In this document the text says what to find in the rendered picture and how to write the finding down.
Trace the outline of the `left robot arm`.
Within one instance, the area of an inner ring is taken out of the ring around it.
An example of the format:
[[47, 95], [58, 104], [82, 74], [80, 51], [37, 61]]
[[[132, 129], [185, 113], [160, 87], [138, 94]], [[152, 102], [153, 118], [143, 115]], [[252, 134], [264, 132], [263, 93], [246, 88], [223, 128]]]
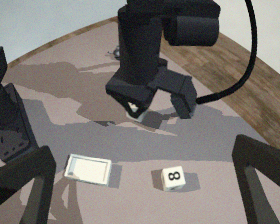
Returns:
[[[169, 45], [212, 47], [220, 31], [220, 11], [213, 0], [127, 0], [117, 11], [120, 48], [133, 55], [148, 55], [160, 48], [161, 32]], [[171, 103], [180, 119], [195, 115], [196, 103], [192, 113], [172, 93]], [[0, 84], [0, 160], [8, 163], [30, 148], [14, 84]]]

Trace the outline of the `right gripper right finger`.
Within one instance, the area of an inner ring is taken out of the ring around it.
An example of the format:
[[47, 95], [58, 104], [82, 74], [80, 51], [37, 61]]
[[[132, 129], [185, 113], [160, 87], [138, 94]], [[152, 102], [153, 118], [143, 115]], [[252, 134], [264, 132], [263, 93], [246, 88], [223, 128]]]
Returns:
[[280, 149], [237, 135], [232, 160], [248, 224], [280, 224], [256, 172], [257, 169], [280, 186]]

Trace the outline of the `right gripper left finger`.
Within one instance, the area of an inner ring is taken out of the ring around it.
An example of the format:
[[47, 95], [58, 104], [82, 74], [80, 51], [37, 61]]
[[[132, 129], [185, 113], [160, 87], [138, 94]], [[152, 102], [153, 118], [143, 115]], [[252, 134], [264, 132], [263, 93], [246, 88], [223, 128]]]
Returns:
[[47, 224], [56, 161], [48, 145], [0, 167], [0, 205], [35, 177], [19, 224]]

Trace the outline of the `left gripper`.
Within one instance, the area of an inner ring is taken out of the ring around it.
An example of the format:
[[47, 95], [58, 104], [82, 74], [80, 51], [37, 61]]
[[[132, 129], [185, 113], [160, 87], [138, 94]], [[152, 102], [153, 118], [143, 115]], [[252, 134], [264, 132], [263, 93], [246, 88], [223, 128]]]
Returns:
[[[119, 45], [119, 55], [120, 68], [105, 84], [105, 92], [123, 105], [129, 116], [137, 119], [141, 113], [147, 111], [157, 89], [181, 97], [188, 112], [193, 112], [197, 92], [192, 76], [167, 69], [168, 60], [159, 57], [160, 48], [148, 55], [133, 55], [123, 51]], [[136, 112], [132, 111], [127, 101], [136, 107], [139, 105]]]

